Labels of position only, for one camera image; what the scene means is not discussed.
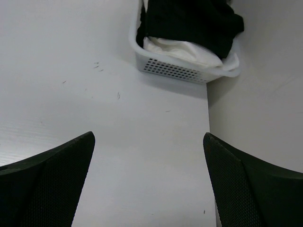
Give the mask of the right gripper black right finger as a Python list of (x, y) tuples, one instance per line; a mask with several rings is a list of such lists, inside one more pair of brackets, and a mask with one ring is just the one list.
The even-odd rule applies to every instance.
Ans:
[(223, 227), (301, 227), (303, 174), (206, 133), (204, 153)]

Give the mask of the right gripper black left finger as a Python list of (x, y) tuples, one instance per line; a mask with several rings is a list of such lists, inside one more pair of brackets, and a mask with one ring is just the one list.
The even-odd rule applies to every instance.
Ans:
[(2, 227), (70, 227), (95, 147), (89, 131), (0, 168)]

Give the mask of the black pleated skirt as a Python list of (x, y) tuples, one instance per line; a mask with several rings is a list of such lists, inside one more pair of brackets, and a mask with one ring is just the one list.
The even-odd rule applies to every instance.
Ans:
[(233, 39), (244, 31), (243, 17), (226, 0), (150, 0), (141, 8), (136, 42), (146, 37), (195, 43), (220, 59), (228, 56)]

